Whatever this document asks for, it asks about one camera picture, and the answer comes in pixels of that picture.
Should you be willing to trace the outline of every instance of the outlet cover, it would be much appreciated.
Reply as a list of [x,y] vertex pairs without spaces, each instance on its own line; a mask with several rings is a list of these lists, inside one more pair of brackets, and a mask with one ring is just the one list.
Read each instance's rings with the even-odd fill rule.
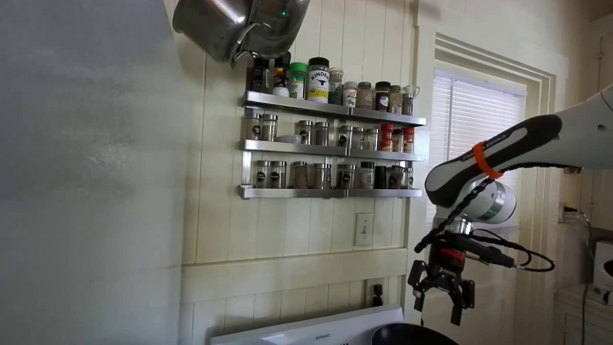
[[355,233],[355,246],[357,248],[372,248],[374,235],[372,235],[372,216],[359,214],[357,216],[357,233]]

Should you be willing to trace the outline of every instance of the stainless steel bowl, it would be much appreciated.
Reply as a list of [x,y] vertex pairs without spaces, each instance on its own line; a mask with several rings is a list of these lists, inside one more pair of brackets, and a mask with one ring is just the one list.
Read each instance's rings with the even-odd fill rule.
[[293,45],[311,0],[180,0],[173,28],[217,62],[278,58]]

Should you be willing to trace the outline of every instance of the electrical outlet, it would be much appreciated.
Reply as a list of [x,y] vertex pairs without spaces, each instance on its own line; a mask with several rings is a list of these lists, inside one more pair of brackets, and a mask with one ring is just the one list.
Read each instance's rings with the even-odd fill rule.
[[359,214],[357,216],[355,246],[357,248],[372,248],[372,242],[374,242],[372,216],[370,214]]
[[364,283],[364,308],[385,306],[385,285],[383,279],[372,279]]

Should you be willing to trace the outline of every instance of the white wall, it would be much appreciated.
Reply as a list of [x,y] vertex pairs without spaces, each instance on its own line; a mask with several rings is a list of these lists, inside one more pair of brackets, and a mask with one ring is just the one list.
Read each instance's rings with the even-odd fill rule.
[[0,344],[177,344],[194,95],[161,3],[0,5]]
[[[418,116],[428,118],[433,45],[443,33],[556,76],[556,108],[564,108],[577,93],[569,87],[577,78],[575,26],[575,0],[313,0],[292,53],[301,62],[322,55],[353,81],[418,81]],[[401,306],[410,296],[403,275],[412,246],[428,231],[426,200],[410,202],[410,214],[399,200],[242,202],[234,189],[242,177],[244,114],[236,104],[246,89],[244,68],[230,72],[209,58],[194,60],[205,66],[194,78],[201,83],[205,110],[196,129],[201,141],[192,145],[182,344],[360,308],[362,283],[370,277],[387,277],[397,290],[389,294],[391,304]],[[418,150],[428,152],[428,133],[422,131],[418,143]],[[418,166],[418,183],[424,177],[426,166]],[[353,248],[357,212],[376,216],[374,250]],[[539,344],[546,338],[514,340],[516,331],[523,331],[514,323],[519,300],[514,298],[514,277],[481,267],[468,271],[485,283],[479,308],[468,313],[462,329],[454,329],[447,325],[449,300],[435,294],[426,317],[429,325],[460,344]]]

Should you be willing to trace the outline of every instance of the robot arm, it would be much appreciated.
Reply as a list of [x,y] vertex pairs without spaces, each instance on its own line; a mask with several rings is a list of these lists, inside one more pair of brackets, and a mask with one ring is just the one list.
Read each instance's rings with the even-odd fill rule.
[[437,206],[435,229],[416,246],[431,246],[429,263],[416,262],[408,285],[416,309],[429,288],[454,302],[452,323],[473,308],[473,283],[462,281],[466,254],[485,263],[518,267],[500,250],[472,242],[472,223],[498,225],[516,212],[516,196],[495,183],[502,173],[527,168],[613,168],[613,85],[588,102],[554,116],[527,120],[472,152],[435,168],[426,193]]

